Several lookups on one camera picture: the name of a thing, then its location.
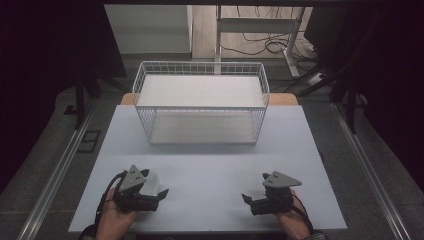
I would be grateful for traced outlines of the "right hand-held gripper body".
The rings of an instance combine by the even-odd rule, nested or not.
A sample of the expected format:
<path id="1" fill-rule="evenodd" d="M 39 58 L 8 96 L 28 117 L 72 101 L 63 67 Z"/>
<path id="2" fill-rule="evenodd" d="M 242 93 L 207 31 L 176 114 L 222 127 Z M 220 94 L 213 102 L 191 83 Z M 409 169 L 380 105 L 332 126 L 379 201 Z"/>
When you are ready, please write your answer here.
<path id="1" fill-rule="evenodd" d="M 253 215 L 287 213 L 293 205 L 291 187 L 300 186 L 301 181 L 288 175 L 274 171 L 262 182 L 265 187 L 265 198 L 253 200 L 250 204 Z"/>

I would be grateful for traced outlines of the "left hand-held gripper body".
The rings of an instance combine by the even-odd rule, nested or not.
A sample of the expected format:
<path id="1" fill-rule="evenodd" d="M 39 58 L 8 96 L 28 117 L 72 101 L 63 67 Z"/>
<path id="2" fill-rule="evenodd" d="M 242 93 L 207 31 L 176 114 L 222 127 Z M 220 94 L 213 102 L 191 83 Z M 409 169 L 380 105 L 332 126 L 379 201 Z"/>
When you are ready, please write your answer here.
<path id="1" fill-rule="evenodd" d="M 115 188 L 113 201 L 121 212 L 156 211 L 159 206 L 157 196 L 147 196 L 140 193 L 145 177 L 135 165 L 124 172 L 124 177 Z"/>

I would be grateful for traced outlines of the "white plastic cup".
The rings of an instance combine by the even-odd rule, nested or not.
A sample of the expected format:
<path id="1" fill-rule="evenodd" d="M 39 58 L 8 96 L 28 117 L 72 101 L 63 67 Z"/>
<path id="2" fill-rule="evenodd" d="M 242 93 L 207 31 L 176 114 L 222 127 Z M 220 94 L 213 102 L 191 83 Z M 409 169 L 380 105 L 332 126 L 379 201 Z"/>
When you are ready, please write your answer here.
<path id="1" fill-rule="evenodd" d="M 150 172 L 145 177 L 145 182 L 140 193 L 147 196 L 157 196 L 159 193 L 159 186 L 160 183 L 158 176 L 154 172 Z"/>

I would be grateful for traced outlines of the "person's right hand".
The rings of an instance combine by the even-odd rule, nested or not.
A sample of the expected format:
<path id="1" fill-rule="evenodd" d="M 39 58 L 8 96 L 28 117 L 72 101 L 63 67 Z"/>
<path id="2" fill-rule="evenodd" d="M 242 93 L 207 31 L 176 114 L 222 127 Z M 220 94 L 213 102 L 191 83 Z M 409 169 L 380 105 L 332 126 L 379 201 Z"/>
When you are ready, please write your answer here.
<path id="1" fill-rule="evenodd" d="M 304 240 L 311 236 L 301 215 L 294 210 L 276 215 L 283 232 L 290 240 Z"/>

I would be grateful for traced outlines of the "person's left hand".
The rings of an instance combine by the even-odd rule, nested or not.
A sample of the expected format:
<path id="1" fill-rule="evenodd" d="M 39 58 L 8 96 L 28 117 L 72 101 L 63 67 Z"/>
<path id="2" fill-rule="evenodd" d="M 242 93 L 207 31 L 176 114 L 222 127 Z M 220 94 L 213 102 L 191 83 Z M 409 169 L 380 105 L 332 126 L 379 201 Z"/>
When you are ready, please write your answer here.
<path id="1" fill-rule="evenodd" d="M 122 240 L 136 218 L 135 211 L 127 213 L 120 211 L 113 201 L 114 192 L 115 189 L 112 188 L 106 195 L 95 240 Z"/>

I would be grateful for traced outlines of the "wooden table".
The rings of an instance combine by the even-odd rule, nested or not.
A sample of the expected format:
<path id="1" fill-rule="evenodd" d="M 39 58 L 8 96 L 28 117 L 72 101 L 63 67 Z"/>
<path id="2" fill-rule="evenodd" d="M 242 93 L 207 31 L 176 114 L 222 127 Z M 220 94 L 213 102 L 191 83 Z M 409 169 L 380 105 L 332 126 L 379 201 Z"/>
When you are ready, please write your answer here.
<path id="1" fill-rule="evenodd" d="M 132 94 L 127 93 L 121 100 L 121 105 L 132 105 Z M 269 98 L 269 104 L 271 106 L 282 106 L 282 105 L 297 105 L 298 100 L 294 94 L 291 93 L 271 93 Z"/>

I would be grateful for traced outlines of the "black metal stand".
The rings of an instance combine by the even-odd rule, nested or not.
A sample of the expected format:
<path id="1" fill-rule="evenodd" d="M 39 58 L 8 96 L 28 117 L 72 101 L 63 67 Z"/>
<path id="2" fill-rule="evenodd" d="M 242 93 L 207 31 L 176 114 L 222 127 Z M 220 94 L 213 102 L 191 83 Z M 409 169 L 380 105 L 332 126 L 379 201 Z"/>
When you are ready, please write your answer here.
<path id="1" fill-rule="evenodd" d="M 102 90 L 97 82 L 98 78 L 99 72 L 95 69 L 80 70 L 76 75 L 76 130 L 82 126 L 85 119 L 84 91 L 87 91 L 90 98 L 97 99 L 101 97 Z"/>
<path id="2" fill-rule="evenodd" d="M 339 102 L 347 96 L 346 123 L 352 134 L 355 130 L 355 108 L 356 108 L 357 81 L 353 76 L 341 77 L 330 92 L 329 98 L 332 102 Z"/>

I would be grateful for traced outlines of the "white power strip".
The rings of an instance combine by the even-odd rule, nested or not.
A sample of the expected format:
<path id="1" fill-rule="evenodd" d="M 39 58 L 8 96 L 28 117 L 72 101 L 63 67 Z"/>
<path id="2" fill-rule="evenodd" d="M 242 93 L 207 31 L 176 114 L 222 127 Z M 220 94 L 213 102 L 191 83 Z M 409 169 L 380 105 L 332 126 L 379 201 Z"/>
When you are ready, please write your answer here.
<path id="1" fill-rule="evenodd" d="M 307 84 L 312 86 L 312 85 L 320 82 L 324 78 L 325 78 L 325 75 L 323 73 L 317 73 L 307 82 Z"/>

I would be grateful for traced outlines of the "white cabinet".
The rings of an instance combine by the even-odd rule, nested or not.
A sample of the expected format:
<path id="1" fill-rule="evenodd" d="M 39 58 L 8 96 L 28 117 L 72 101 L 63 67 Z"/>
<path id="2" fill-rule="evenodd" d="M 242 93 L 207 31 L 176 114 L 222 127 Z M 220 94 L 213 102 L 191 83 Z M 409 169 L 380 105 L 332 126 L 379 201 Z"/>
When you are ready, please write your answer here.
<path id="1" fill-rule="evenodd" d="M 121 54 L 192 52 L 191 5 L 105 4 Z"/>

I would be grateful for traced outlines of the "dark curtain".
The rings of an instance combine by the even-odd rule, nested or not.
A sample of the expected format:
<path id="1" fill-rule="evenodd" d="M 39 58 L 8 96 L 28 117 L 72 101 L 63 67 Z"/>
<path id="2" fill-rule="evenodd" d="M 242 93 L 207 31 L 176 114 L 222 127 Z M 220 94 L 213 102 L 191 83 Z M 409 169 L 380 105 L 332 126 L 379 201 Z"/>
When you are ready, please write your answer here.
<path id="1" fill-rule="evenodd" d="M 124 77 L 105 0 L 0 0 L 0 193 L 55 108 L 81 81 Z"/>
<path id="2" fill-rule="evenodd" d="M 354 69 L 365 115 L 424 191 L 424 0 L 383 0 L 385 11 Z M 305 37 L 336 71 L 368 26 L 370 8 L 315 7 Z"/>

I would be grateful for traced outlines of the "black floor socket frame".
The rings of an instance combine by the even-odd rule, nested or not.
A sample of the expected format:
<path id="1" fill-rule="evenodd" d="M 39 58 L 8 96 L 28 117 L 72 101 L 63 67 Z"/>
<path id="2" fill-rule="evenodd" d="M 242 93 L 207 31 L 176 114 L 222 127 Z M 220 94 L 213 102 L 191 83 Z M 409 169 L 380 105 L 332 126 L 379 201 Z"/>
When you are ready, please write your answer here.
<path id="1" fill-rule="evenodd" d="M 78 153 L 93 153 L 97 146 L 100 133 L 101 133 L 100 130 L 86 131 L 83 135 L 81 142 L 78 145 L 77 152 Z"/>

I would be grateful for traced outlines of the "aluminium floor rail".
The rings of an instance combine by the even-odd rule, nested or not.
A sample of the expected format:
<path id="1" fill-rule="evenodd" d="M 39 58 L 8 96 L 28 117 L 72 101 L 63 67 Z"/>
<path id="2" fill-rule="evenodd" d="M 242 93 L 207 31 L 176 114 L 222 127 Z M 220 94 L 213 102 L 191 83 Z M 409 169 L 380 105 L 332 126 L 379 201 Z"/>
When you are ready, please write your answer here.
<path id="1" fill-rule="evenodd" d="M 63 182 L 73 157 L 81 143 L 83 136 L 91 122 L 98 101 L 90 100 L 85 112 L 85 119 L 80 127 L 74 131 L 64 153 L 52 171 L 47 183 L 41 191 L 33 209 L 23 225 L 16 240 L 34 240 L 48 213 L 50 206 Z"/>
<path id="2" fill-rule="evenodd" d="M 347 141 L 355 155 L 355 158 L 357 159 L 358 164 L 363 171 L 363 174 L 394 237 L 396 238 L 396 240 L 412 240 L 412 235 L 408 232 L 407 227 L 397 207 L 395 206 L 395 203 L 389 197 L 389 194 L 381 183 L 362 144 L 360 143 L 358 137 L 351 131 L 348 124 L 346 123 L 346 116 L 343 111 L 343 107 L 335 103 L 331 103 L 330 106 L 336 115 L 336 119 L 344 135 L 347 138 Z"/>

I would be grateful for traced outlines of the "white metal desk frame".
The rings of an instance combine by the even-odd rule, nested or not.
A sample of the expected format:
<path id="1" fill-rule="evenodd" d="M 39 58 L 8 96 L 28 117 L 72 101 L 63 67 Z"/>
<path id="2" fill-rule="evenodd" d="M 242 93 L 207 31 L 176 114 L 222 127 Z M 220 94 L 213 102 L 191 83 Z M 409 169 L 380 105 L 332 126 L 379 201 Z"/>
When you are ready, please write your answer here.
<path id="1" fill-rule="evenodd" d="M 222 7 L 216 6 L 216 46 L 214 61 L 221 61 L 221 34 L 222 33 L 273 33 L 289 34 L 288 45 L 283 50 L 283 55 L 293 78 L 299 78 L 300 74 L 293 60 L 293 49 L 302 24 L 305 7 L 301 7 L 295 18 L 289 19 L 266 19 L 266 18 L 223 18 Z"/>

